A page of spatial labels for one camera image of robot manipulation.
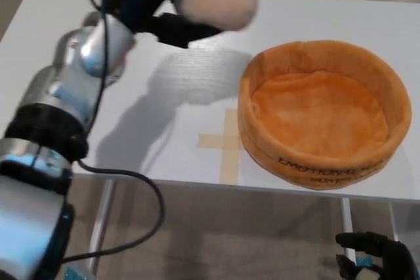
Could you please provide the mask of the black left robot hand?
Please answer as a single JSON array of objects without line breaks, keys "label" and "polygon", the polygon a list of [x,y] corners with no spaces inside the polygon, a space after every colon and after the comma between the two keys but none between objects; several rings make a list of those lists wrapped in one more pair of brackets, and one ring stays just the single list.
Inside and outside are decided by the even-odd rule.
[{"label": "black left robot hand", "polygon": [[[177,10],[176,14],[155,12],[166,0],[102,0],[101,9],[122,22],[133,33],[151,33],[160,43],[186,49],[192,41],[222,33],[209,22],[195,22]],[[169,0],[174,6],[180,0]]]}]

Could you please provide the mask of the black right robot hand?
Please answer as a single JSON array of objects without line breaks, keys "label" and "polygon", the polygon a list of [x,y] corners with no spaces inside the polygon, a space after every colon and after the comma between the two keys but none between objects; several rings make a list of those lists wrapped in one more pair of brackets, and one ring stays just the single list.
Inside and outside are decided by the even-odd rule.
[{"label": "black right robot hand", "polygon": [[400,241],[374,232],[345,232],[335,236],[338,245],[378,257],[382,264],[359,266],[344,254],[336,256],[343,279],[418,279],[419,271],[411,252]]}]

